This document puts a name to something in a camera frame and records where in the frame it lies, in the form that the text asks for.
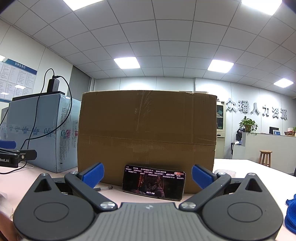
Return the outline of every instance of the bulletin board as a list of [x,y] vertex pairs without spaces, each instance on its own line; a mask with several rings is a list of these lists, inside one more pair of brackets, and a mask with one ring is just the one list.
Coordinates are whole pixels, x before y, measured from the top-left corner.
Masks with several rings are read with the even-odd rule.
[[0,98],[12,100],[32,94],[36,75],[37,70],[5,58],[0,62]]

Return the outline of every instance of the computer monitor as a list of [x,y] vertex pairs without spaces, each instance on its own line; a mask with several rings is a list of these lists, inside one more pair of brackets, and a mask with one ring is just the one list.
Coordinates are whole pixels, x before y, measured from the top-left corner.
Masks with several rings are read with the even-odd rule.
[[274,130],[278,131],[279,129],[276,127],[269,127],[269,134],[274,134]]

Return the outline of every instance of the phone screen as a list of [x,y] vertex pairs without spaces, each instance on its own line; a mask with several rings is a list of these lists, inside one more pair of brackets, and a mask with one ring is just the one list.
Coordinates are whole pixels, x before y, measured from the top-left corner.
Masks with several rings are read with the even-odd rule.
[[177,200],[183,197],[185,172],[126,165],[122,190],[154,198]]

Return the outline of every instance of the reception desk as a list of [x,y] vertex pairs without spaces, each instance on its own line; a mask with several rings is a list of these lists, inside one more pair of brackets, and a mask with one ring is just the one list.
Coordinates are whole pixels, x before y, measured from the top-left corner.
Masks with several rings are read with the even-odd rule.
[[233,146],[232,159],[259,161],[260,150],[270,150],[271,167],[294,173],[296,167],[296,137],[277,136],[271,134],[242,134],[242,145]]

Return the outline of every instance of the wooden stool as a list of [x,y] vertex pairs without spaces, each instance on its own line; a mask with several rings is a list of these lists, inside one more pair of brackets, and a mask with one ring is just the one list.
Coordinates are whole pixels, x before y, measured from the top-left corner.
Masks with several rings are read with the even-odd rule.
[[271,153],[272,151],[260,151],[260,157],[259,157],[259,164],[262,164],[267,167],[271,167]]

